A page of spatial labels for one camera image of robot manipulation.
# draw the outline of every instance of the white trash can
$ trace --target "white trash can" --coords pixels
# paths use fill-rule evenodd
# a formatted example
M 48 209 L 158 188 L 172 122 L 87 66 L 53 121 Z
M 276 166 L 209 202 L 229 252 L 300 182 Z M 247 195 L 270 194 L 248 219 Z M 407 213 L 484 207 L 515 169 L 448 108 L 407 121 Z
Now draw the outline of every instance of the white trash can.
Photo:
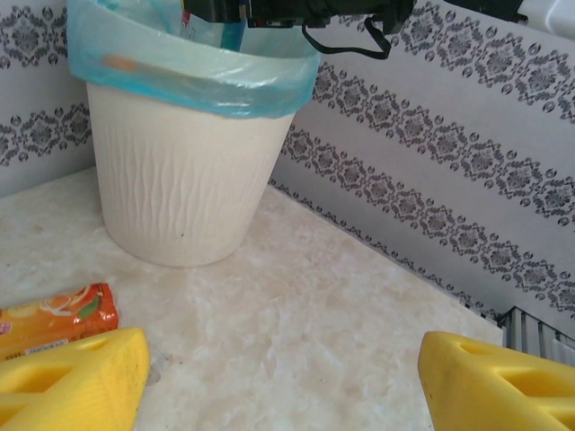
M 104 223 L 125 251 L 193 267 L 245 237 L 294 115 L 236 119 L 87 84 Z

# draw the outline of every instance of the marble surface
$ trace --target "marble surface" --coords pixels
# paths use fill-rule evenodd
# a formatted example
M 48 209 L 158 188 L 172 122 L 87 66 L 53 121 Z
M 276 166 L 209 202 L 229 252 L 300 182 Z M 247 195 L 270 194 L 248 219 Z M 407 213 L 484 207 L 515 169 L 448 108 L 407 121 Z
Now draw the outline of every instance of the marble surface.
M 102 224 L 95 171 L 0 200 L 0 305 L 106 281 L 121 326 L 145 328 L 146 430 L 426 430 L 423 334 L 501 333 L 297 203 L 267 189 L 243 246 L 157 267 Z

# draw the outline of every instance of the wallpaper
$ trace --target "wallpaper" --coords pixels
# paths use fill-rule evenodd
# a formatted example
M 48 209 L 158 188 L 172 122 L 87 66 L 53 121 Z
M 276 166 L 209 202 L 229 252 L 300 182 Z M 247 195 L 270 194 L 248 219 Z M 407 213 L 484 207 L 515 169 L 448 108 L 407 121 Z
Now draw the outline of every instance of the wallpaper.
M 0 197 L 93 165 L 85 86 L 67 71 L 65 4 L 0 3 Z
M 360 18 L 318 38 L 369 46 Z M 575 335 L 575 42 L 419 2 L 326 56 L 272 184 L 478 312 Z

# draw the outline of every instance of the blue plastic bag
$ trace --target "blue plastic bag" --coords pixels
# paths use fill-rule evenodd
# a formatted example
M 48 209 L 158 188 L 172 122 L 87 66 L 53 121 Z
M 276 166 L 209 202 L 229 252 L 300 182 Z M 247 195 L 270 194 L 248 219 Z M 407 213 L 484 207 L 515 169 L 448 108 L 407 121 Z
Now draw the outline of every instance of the blue plastic bag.
M 237 117 L 279 118 L 312 96 L 319 54 L 297 29 L 246 29 L 241 51 L 180 38 L 180 0 L 67 0 L 72 75 Z

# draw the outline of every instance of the orange package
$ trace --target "orange package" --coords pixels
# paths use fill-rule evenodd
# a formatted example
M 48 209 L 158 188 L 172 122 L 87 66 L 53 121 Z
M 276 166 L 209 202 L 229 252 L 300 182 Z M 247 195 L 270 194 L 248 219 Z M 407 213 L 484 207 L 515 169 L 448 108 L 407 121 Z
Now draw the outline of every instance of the orange package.
M 0 361 L 116 330 L 118 323 L 114 298 L 105 283 L 0 309 Z

